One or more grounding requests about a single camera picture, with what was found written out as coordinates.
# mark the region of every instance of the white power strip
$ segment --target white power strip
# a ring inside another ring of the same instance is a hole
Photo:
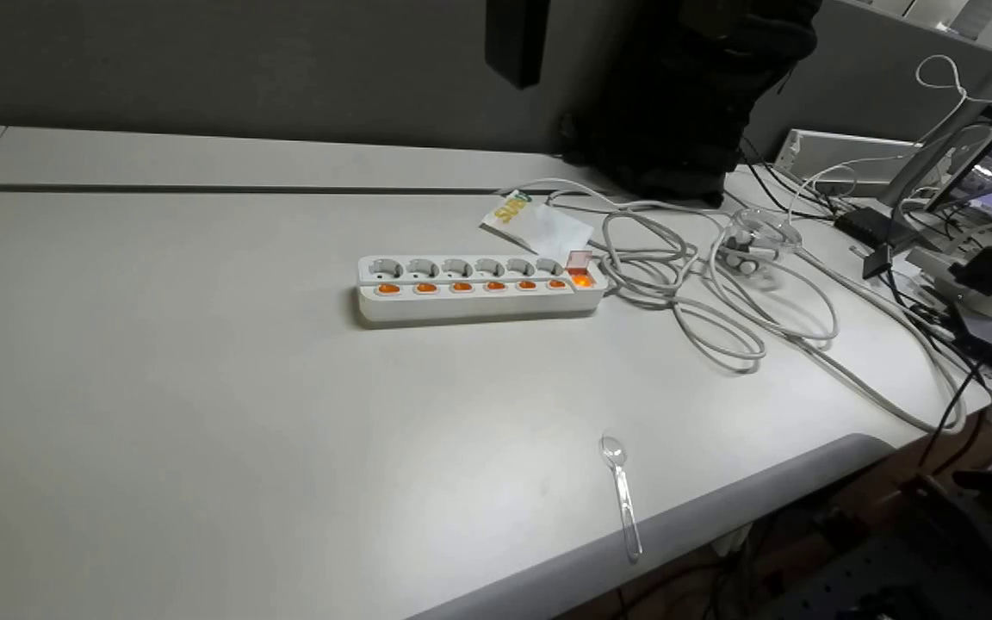
[[[595,314],[606,279],[586,259],[367,257],[359,259],[364,325],[449,325]]]

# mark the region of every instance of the gray wall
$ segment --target gray wall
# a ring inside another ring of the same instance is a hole
[[[0,0],[0,122],[265,137],[551,147],[593,102],[637,0],[555,0],[544,75],[482,61],[482,0]],[[920,134],[952,102],[913,85],[992,53],[827,0],[819,53],[766,96],[761,153],[791,123]]]

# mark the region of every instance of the power strip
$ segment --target power strip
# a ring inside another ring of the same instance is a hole
[[[359,259],[364,325],[449,325],[595,314],[606,279],[589,259],[367,257]]]

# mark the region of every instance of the dark floor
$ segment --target dark floor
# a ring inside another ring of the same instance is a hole
[[[917,440],[881,467],[849,478],[838,488],[816,492],[796,507],[780,510],[750,527],[750,538],[734,558],[719,558],[698,548],[651,576],[640,576],[612,592],[603,592],[562,620],[742,620],[774,592],[791,588],[791,581],[812,576],[838,553],[838,524],[877,527],[898,503],[898,482],[936,474],[948,457],[967,444],[975,422],[959,438],[939,438],[928,468],[920,456],[928,440]],[[975,444],[939,474],[952,482],[955,468],[992,467],[992,413],[981,417],[981,434]]]

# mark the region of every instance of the white desk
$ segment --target white desk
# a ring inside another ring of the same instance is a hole
[[[359,257],[508,251],[488,203],[0,192],[0,618],[548,618],[917,438],[772,337],[731,379],[615,300],[356,328]],[[936,422],[920,345],[831,298],[832,355]]]

